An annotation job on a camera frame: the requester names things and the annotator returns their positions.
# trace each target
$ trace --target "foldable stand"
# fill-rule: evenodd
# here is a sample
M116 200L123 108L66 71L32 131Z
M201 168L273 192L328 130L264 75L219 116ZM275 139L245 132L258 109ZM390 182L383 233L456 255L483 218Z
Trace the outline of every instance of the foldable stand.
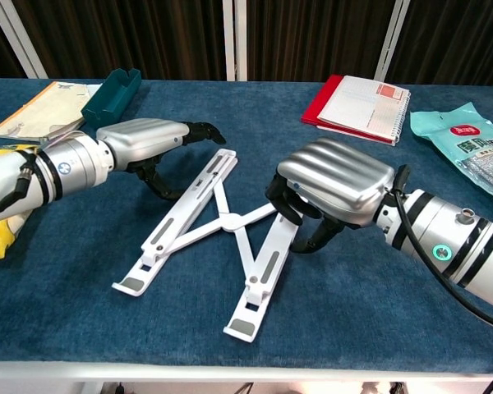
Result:
M220 149L142 244L143 254L130 272L120 283L112 284L112 287L130 296L140 296L172 253L221 229L233 232L246 276L246 287L230 323L223 331L252 342L265 315L297 226L278 214L254 260L245 226L269 216L275 212L275 208L272 204L266 204L245 215L230 213L223 181L236 163L234 151ZM212 195L215 196L219 217L187 232Z

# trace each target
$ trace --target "green indicator light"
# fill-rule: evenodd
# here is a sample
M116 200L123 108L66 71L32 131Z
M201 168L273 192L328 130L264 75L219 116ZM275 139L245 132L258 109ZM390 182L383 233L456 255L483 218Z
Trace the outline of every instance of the green indicator light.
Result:
M439 244L433 248L433 256L440 261L447 261L451 259L453 252L447 245Z

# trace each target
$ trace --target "blue tablecloth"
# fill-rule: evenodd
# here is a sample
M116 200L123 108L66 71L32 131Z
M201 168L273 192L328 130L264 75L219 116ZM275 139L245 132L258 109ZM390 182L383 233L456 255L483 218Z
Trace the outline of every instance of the blue tablecloth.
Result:
M0 121L48 83L0 80ZM409 163L409 188L493 220L493 198L413 137L409 118L396 147L302 124L320 86L143 81L123 120L214 123L239 157L225 182L233 212L265 204L277 163L332 135L392 166ZM473 101L493 121L493 87L408 88L410 111ZM208 141L181 147L159 170L172 186L187 186L217 148ZM0 360L493 373L493 328L451 299L422 264L387 246L377 227L343 231L313 255L291 254L251 344L222 333L244 288L235 239L223 231L176 253L142 297L113 290L171 206L135 175L114 173L37 210L0 261ZM215 215L209 204L197 223ZM255 253L271 222L248 228ZM302 233L316 224L307 222Z

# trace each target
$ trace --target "light blue package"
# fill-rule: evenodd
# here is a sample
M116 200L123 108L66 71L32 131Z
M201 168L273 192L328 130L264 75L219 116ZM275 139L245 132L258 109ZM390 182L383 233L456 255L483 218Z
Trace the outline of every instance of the light blue package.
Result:
M493 123L472 103L451 112L412 112L411 129L430 140L465 176L493 195Z

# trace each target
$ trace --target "red notebook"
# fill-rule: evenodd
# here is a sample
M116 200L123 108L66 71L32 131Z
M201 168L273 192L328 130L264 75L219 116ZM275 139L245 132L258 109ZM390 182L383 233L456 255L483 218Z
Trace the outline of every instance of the red notebook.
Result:
M353 135L365 140L374 140L385 144L394 144L392 140L379 137L378 135L369 135L367 133L355 130L353 128L333 125L326 121L322 121L318 118L320 112L323 110L330 97L342 81L343 76L332 75L323 85L320 92L316 95L311 105L306 109L302 115L302 121L313 126L317 126L320 129L335 131L338 133Z

